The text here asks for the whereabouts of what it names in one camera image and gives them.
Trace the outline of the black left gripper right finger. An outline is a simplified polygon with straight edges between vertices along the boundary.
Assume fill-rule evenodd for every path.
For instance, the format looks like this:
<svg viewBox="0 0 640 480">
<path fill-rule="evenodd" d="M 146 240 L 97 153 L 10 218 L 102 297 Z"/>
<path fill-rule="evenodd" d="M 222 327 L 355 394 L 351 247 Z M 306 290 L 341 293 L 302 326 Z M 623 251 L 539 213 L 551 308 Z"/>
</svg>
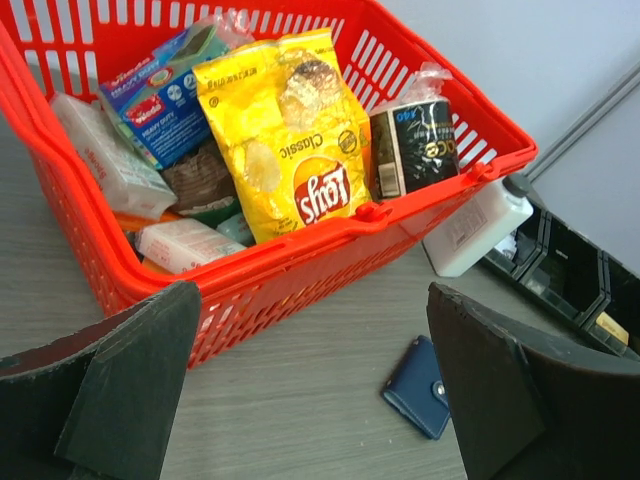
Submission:
<svg viewBox="0 0 640 480">
<path fill-rule="evenodd" d="M 438 283 L 427 317 L 468 478 L 638 478 L 638 362 Z"/>
</svg>

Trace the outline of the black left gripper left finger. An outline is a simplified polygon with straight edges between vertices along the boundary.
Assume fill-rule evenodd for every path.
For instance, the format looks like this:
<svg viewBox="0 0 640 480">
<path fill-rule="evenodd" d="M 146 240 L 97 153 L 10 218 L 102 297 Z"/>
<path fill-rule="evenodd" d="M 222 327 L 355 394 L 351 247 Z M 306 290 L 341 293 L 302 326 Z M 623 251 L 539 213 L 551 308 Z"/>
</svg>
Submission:
<svg viewBox="0 0 640 480">
<path fill-rule="evenodd" d="M 197 285 L 178 281 L 2 358 L 2 478 L 159 478 L 200 310 Z"/>
</svg>

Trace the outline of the blue leather card holder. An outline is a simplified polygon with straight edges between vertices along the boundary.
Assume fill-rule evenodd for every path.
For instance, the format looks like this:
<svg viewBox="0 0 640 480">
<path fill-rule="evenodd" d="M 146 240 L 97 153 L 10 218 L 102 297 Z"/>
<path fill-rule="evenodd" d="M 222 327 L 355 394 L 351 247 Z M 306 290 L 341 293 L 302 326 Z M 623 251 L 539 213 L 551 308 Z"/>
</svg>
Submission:
<svg viewBox="0 0 640 480">
<path fill-rule="evenodd" d="M 411 342 L 381 396 L 426 438 L 441 438 L 450 410 L 435 348 L 428 337 L 419 335 Z"/>
</svg>

